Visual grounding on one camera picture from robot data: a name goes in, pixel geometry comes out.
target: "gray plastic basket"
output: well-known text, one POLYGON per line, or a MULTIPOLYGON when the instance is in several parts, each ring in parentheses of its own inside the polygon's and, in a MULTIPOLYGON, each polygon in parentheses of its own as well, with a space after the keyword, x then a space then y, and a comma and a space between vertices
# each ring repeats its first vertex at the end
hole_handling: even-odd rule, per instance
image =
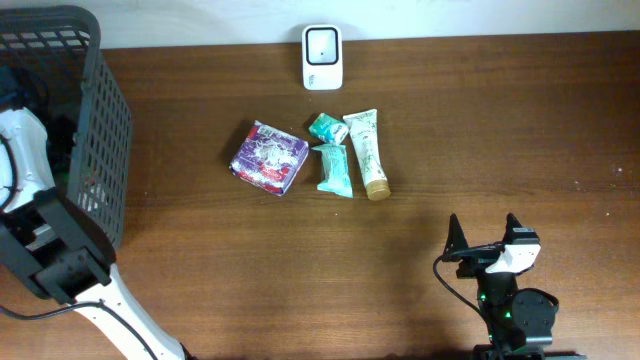
POLYGON ((77 119, 67 197, 118 248, 133 123, 100 52, 98 21, 75 6, 2 10, 0 65, 37 74, 50 93, 49 111, 77 119))

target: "wood grain surface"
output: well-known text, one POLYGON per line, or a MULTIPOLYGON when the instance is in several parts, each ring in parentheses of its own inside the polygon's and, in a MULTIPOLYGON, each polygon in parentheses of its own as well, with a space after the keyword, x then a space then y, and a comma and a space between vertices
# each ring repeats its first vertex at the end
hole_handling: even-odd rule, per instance
MULTIPOLYGON (((448 218, 472 245, 513 212, 537 230, 519 278, 560 299, 551 351, 640 358, 640 32, 344 44, 344 87, 302 87, 299 45, 105 56, 135 119, 118 264, 149 314, 204 360, 440 358, 486 343, 431 273, 448 218), (233 177, 254 120, 308 140, 314 115, 377 108, 392 196, 284 197, 233 177)), ((445 279, 473 297, 476 283, 445 279)), ((0 303, 55 308, 0 270, 0 303)), ((2 359, 118 359, 88 321, 0 318, 2 359)))

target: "white plug-in device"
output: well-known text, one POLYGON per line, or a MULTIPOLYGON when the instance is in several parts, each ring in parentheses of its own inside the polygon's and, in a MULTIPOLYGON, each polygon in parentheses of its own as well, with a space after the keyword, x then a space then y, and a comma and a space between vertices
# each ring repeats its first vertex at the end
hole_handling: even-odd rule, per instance
POLYGON ((342 33, 335 25, 309 25, 302 31, 302 79, 308 90, 342 86, 342 33))

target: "small teal package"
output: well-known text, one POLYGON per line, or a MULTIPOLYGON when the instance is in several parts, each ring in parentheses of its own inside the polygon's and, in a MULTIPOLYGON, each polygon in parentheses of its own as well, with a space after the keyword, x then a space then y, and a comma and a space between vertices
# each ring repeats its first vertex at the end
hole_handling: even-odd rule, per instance
POLYGON ((324 168, 324 180, 318 184, 318 190, 353 198, 346 147, 325 144, 316 146, 313 150, 322 153, 322 167, 324 168))
POLYGON ((321 113, 309 127, 309 132, 327 144, 340 145, 349 134, 349 127, 344 122, 321 113))

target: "purple snack package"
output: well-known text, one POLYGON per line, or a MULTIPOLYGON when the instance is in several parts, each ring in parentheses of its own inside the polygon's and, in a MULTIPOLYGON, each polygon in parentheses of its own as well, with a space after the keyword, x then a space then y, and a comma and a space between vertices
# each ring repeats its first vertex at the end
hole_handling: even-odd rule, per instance
POLYGON ((308 154, 306 141, 256 120, 229 168, 241 179, 282 196, 308 154))

